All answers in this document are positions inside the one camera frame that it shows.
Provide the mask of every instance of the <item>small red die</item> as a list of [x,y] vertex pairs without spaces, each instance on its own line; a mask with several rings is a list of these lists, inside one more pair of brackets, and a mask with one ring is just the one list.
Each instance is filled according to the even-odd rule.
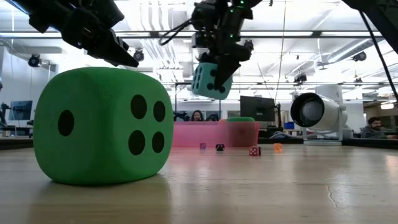
[[255,146],[250,147],[249,148],[249,155],[250,156],[260,156],[261,155],[260,149],[258,147],[255,147]]

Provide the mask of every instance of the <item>white camera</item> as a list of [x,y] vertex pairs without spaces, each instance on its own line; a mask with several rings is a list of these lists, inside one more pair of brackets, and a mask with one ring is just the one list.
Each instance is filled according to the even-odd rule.
[[345,106],[327,97],[304,93],[293,101],[290,115],[300,127],[314,131],[338,131],[347,122],[345,110]]

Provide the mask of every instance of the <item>man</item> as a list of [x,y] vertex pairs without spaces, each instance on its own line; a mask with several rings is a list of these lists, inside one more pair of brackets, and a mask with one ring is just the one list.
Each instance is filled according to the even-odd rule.
[[368,139],[398,139],[398,136],[386,136],[382,131],[380,118],[372,117],[368,120],[368,126],[363,128],[361,137]]

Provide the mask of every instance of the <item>small orange die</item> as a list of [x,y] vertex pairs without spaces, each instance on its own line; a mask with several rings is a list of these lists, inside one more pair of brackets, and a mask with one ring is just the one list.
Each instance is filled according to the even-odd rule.
[[280,144],[280,143],[275,143],[275,144],[274,144],[274,152],[281,153],[281,152],[282,152],[282,144]]

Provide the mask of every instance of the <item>blue object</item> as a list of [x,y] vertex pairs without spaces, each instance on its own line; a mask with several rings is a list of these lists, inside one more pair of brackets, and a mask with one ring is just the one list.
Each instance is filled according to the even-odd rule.
[[284,128],[285,129],[294,129],[294,122],[286,122],[284,123]]
[[33,104],[32,100],[12,101],[8,120],[10,121],[30,120],[30,114],[32,113],[32,104]]
[[224,100],[231,90],[232,77],[219,89],[214,89],[217,64],[200,63],[195,69],[192,81],[192,92],[196,95],[206,96],[216,100]]

